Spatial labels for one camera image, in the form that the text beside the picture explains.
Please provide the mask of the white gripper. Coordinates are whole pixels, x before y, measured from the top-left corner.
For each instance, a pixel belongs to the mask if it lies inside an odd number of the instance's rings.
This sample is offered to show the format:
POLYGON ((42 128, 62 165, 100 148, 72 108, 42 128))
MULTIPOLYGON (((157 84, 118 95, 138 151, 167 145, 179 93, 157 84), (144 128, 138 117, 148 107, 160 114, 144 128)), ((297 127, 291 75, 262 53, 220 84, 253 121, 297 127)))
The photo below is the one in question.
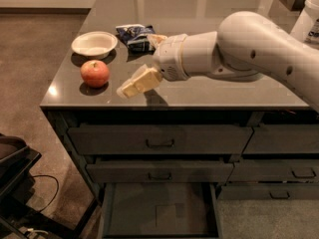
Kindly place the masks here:
POLYGON ((167 81, 186 81, 181 53, 187 34, 167 37, 165 35, 148 34, 147 39, 156 49, 153 54, 155 67, 140 66, 132 76, 117 89, 117 94, 123 99, 129 99, 155 89, 160 85, 162 77, 167 81))

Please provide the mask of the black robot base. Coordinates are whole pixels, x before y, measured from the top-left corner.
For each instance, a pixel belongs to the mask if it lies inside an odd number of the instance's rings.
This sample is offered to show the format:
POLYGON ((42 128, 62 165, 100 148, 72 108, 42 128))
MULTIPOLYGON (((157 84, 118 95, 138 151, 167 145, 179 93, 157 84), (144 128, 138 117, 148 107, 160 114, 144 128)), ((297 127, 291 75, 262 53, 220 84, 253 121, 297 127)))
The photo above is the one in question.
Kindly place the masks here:
POLYGON ((12 192, 40 158, 41 154, 30 148, 22 138, 0 135, 0 223, 19 239, 29 239, 28 231, 22 232, 9 220, 11 214, 26 215, 27 224, 40 226, 61 238, 74 239, 74 230, 45 217, 12 196, 12 192))

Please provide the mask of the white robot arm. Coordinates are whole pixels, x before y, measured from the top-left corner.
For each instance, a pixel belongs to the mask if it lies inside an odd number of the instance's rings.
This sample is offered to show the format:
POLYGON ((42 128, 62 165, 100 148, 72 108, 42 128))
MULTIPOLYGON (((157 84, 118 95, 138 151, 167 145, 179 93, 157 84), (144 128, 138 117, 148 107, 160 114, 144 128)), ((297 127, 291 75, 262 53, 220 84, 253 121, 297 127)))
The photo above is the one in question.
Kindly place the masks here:
POLYGON ((162 80, 204 76, 251 82, 266 75, 319 111, 319 52, 267 18, 248 11, 226 17, 213 32, 170 36, 156 46, 153 64, 139 67, 117 89, 129 99, 153 90, 162 80))

